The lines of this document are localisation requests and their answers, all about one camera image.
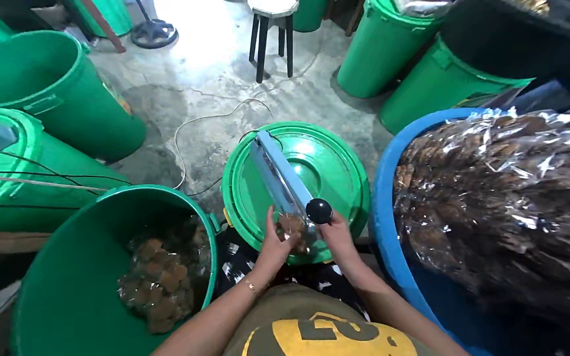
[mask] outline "black metal stand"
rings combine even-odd
[[[252,38],[249,45],[249,61],[254,61],[254,53],[257,47],[258,34],[258,60],[257,60],[257,83],[263,82],[265,66],[265,45],[267,43],[267,29],[269,18],[254,14],[252,22]],[[287,36],[287,76],[291,78],[294,72],[293,48],[294,48],[294,27],[292,16],[285,18],[285,29],[279,28],[279,56],[285,55],[285,37]]]
[[[166,21],[151,19],[140,0],[136,0],[145,21],[131,30],[131,42],[138,47],[154,49],[172,43],[178,36],[177,29]]]

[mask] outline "wooden stool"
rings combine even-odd
[[[269,21],[285,18],[285,29],[279,27],[279,56],[285,55],[285,34],[287,33],[287,76],[291,78],[294,72],[293,64],[293,20],[292,14],[298,9],[298,0],[248,0],[248,5],[254,12],[252,23],[252,39],[249,46],[249,61],[254,61],[258,34],[257,83],[263,82],[265,65],[265,45]]]

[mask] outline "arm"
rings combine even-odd
[[[296,239],[281,241],[278,238],[272,219],[273,212],[274,207],[270,206],[265,223],[265,238],[252,271],[175,330],[151,356],[221,355],[243,317],[274,279],[292,247],[298,242]]]
[[[334,211],[331,222],[320,227],[334,260],[376,321],[417,338],[439,356],[469,356],[450,336],[406,302],[362,262],[353,246],[348,223],[342,215]]]

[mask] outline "yellow print on shirt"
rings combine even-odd
[[[369,322],[349,322],[328,313],[316,313],[310,320],[278,320],[272,323],[276,348],[261,342],[262,352],[270,355],[380,355],[416,356],[417,351],[410,339],[399,330]]]

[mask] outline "white cable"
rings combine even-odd
[[[51,186],[51,187],[60,187],[60,188],[73,188],[73,189],[77,189],[77,190],[107,191],[107,190],[104,189],[104,188],[94,188],[94,187],[85,187],[85,186],[71,186],[71,185],[69,185],[69,184],[59,184],[59,183],[50,183],[50,182],[31,181],[31,180],[29,180],[29,179],[19,179],[19,178],[9,178],[9,177],[0,177],[0,181],[36,184],[36,185],[38,185],[38,186]]]
[[[175,186],[175,188],[173,188],[174,190],[178,189],[186,180],[186,164],[184,163],[184,157],[182,156],[182,153],[179,151],[179,147],[177,145],[177,134],[179,133],[179,130],[181,130],[182,127],[184,127],[184,125],[186,124],[190,124],[192,122],[195,122],[197,120],[201,120],[202,118],[213,118],[213,117],[226,117],[226,116],[230,116],[232,115],[238,108],[239,106],[241,106],[241,104],[243,103],[247,103],[248,101],[257,101],[258,103],[261,103],[266,109],[267,111],[270,112],[270,116],[272,116],[272,121],[276,122],[276,118],[274,117],[274,114],[272,113],[272,110],[270,109],[269,106],[267,106],[267,104],[265,104],[263,101],[260,101],[259,99],[255,99],[255,98],[248,98],[245,99],[244,101],[241,101],[239,104],[237,104],[237,106],[234,107],[234,109],[232,111],[230,111],[227,114],[218,114],[218,115],[208,115],[208,116],[202,116],[202,117],[198,117],[198,118],[194,118],[192,120],[188,120],[185,123],[179,125],[179,127],[177,128],[177,130],[175,130],[175,135],[173,138],[173,142],[175,142],[175,149],[177,150],[177,154],[179,155],[179,160],[180,162],[182,162],[182,180],[179,182],[178,185]]]

